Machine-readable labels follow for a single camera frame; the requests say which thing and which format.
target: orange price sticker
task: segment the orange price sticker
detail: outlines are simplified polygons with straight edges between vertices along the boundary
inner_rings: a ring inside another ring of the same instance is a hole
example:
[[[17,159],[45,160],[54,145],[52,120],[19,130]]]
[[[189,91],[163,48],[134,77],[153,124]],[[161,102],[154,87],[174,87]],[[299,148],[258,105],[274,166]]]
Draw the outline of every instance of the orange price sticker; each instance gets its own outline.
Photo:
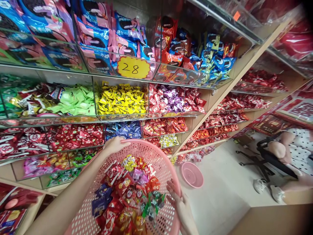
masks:
[[[241,15],[240,15],[239,11],[236,11],[236,13],[235,13],[235,15],[234,15],[234,20],[237,21],[240,16],[241,16]]]
[[[117,62],[117,71],[123,77],[143,79],[148,76],[150,64],[136,57],[122,56]]]

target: white sneaker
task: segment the white sneaker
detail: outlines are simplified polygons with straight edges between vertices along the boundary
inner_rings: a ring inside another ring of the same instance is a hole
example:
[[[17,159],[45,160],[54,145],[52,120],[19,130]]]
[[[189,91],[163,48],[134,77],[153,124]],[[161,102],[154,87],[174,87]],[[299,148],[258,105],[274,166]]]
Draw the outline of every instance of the white sneaker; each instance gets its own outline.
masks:
[[[262,180],[254,180],[253,181],[253,187],[257,193],[261,194],[263,190],[266,188],[266,185]]]
[[[271,185],[270,187],[272,190],[272,197],[274,198],[274,200],[279,204],[282,204],[284,202],[283,198],[285,198],[285,192],[282,191],[282,189],[277,186]]]

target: plastic basket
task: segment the plastic basket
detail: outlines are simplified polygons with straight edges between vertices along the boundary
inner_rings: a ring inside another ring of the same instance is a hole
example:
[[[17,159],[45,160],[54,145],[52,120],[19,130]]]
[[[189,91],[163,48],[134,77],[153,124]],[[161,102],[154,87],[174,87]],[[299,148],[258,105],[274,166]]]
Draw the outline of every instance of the plastic basket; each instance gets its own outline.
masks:
[[[180,195],[180,184],[176,171],[161,149],[145,140],[131,139],[123,142],[130,142],[131,145],[123,148],[118,153],[111,154],[107,158],[65,235],[97,235],[99,233],[100,228],[91,213],[91,201],[96,198],[94,192],[101,185],[100,181],[104,177],[104,171],[107,166],[115,160],[122,163],[128,154],[132,154],[135,157],[143,157],[147,164],[152,164],[156,170],[155,176],[161,183],[160,192],[162,194],[168,193],[166,189],[167,181],[172,178],[176,186],[175,192]],[[149,235],[177,235],[180,229],[180,222],[174,207],[166,200],[165,206],[159,211],[156,218],[156,226],[154,227],[148,220],[146,220],[146,226]]]

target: pink bowl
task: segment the pink bowl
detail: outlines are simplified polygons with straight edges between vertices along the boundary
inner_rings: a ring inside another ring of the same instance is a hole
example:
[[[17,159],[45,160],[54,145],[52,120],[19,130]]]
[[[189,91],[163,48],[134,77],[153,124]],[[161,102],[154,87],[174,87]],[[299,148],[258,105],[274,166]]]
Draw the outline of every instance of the pink bowl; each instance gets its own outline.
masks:
[[[184,180],[194,188],[201,188],[204,182],[199,168],[191,162],[185,162],[181,168]]]

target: white tile floor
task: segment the white tile floor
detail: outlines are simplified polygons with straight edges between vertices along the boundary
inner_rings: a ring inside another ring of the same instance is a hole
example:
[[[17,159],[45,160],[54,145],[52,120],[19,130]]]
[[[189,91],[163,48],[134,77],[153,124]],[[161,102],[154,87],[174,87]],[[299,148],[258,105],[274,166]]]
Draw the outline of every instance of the white tile floor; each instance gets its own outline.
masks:
[[[238,164],[249,162],[235,153],[239,149],[243,150],[229,140],[197,163],[204,177],[200,189],[188,186],[181,177],[180,167],[176,167],[200,235],[227,235],[250,207],[278,205],[268,189],[261,195],[254,190],[252,182],[261,178],[261,174],[254,166]]]

